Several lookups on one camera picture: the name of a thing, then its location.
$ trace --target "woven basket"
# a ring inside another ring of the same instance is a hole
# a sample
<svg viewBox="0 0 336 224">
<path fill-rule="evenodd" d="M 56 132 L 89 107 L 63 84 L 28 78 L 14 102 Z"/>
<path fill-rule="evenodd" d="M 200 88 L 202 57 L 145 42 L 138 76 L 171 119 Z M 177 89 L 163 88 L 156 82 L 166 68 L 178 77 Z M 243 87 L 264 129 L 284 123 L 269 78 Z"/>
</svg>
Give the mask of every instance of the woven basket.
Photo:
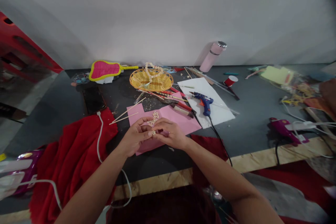
<svg viewBox="0 0 336 224">
<path fill-rule="evenodd" d="M 148 69 L 148 72 L 150 75 L 156 75 L 159 71 L 156 69 Z M 149 82 L 149 77 L 145 72 L 145 69 L 134 71 L 129 79 L 131 85 L 136 89 L 156 92 L 167 90 L 171 88 L 174 83 L 173 77 L 169 73 L 163 72 L 160 76 L 154 77 L 149 85 L 146 85 Z"/>
</svg>

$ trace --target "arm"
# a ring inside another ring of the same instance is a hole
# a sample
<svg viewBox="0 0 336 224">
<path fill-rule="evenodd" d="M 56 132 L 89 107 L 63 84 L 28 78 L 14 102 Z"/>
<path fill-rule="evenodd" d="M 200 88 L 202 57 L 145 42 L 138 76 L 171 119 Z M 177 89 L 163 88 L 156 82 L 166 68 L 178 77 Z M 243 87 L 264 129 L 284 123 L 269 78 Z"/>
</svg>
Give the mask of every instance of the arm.
<svg viewBox="0 0 336 224">
<path fill-rule="evenodd" d="M 159 119 L 153 130 L 169 131 L 165 137 L 154 137 L 174 148 L 184 150 L 216 190 L 228 200 L 240 224 L 283 223 L 261 193 L 221 158 L 186 137 L 179 126 L 165 118 Z"/>
<path fill-rule="evenodd" d="M 96 222 L 111 195 L 127 157 L 134 155 L 141 141 L 152 136 L 150 126 L 141 126 L 151 120 L 153 120 L 152 117 L 143 117 L 129 128 L 117 148 L 70 199 L 55 224 Z"/>
</svg>

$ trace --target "pink water bottle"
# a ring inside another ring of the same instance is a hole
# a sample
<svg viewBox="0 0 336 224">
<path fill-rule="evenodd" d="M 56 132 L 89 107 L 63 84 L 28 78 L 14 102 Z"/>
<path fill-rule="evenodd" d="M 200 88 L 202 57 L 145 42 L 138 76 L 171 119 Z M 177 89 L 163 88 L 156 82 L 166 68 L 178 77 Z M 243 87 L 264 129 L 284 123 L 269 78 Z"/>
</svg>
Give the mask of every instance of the pink water bottle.
<svg viewBox="0 0 336 224">
<path fill-rule="evenodd" d="M 202 72 L 209 72 L 210 68 L 214 65 L 215 60 L 222 53 L 222 51 L 226 49 L 226 47 L 227 45 L 222 41 L 213 43 L 208 55 L 205 57 L 199 69 Z"/>
</svg>

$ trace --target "hand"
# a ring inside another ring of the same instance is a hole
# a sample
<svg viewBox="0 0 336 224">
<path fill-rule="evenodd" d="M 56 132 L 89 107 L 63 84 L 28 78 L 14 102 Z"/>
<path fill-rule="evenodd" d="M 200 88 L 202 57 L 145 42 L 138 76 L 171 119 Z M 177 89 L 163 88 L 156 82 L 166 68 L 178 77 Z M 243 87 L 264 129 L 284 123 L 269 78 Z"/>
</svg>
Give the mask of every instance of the hand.
<svg viewBox="0 0 336 224">
<path fill-rule="evenodd" d="M 134 153 L 140 148 L 141 142 L 152 137 L 152 127 L 143 125 L 147 121 L 153 120 L 153 117 L 142 117 L 136 121 L 126 132 L 123 139 L 117 146 L 118 152 L 126 157 L 133 156 Z"/>
<path fill-rule="evenodd" d="M 169 121 L 166 118 L 160 118 L 157 120 L 152 130 L 168 131 L 168 137 L 165 137 L 160 133 L 156 133 L 153 138 L 156 138 L 173 148 L 185 150 L 189 144 L 190 138 L 184 135 L 181 128 L 176 123 Z"/>
</svg>

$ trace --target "pink cardstock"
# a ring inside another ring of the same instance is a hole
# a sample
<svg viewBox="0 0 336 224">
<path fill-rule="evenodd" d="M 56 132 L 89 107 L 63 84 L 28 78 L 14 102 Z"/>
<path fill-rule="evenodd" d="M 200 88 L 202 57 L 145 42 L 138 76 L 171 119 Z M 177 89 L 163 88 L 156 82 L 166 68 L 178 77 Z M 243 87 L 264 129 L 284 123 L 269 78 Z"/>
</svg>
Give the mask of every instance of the pink cardstock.
<svg viewBox="0 0 336 224">
<path fill-rule="evenodd" d="M 173 94 L 173 96 L 181 98 L 180 93 L 175 93 Z M 145 112 L 141 103 L 136 105 L 134 108 L 132 108 L 130 111 L 127 112 L 128 116 L 138 112 L 138 114 L 128 118 L 129 124 L 133 125 L 141 117 L 153 117 L 154 111 L 156 111 L 159 114 L 159 119 L 164 117 L 170 121 L 177 123 L 185 135 L 193 133 L 194 131 L 202 128 L 200 124 L 197 122 L 195 117 L 191 118 L 185 114 L 182 114 L 181 112 L 174 110 L 169 105 L 163 108 L 160 108 L 158 110 L 152 110 L 152 111 Z M 162 132 L 162 133 L 163 135 L 168 135 L 168 132 Z M 161 141 L 150 138 L 142 142 L 142 145 L 140 146 L 139 150 L 135 154 L 138 156 L 144 152 L 151 151 L 162 145 L 164 145 L 164 143 L 162 143 Z"/>
</svg>

